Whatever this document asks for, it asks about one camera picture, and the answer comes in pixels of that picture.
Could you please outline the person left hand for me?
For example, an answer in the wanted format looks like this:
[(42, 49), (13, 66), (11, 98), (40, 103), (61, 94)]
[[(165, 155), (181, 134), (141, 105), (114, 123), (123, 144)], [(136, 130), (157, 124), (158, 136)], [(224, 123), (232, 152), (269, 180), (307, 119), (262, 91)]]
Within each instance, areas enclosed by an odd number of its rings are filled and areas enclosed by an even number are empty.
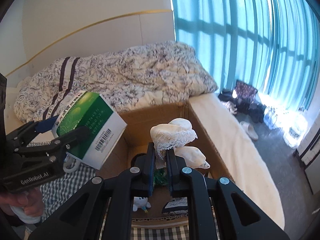
[(24, 213), (30, 217), (41, 216), (44, 211), (42, 193), (39, 187), (30, 189), (28, 194), (1, 193), (0, 204), (2, 211), (10, 216), (15, 215), (10, 206), (22, 207)]

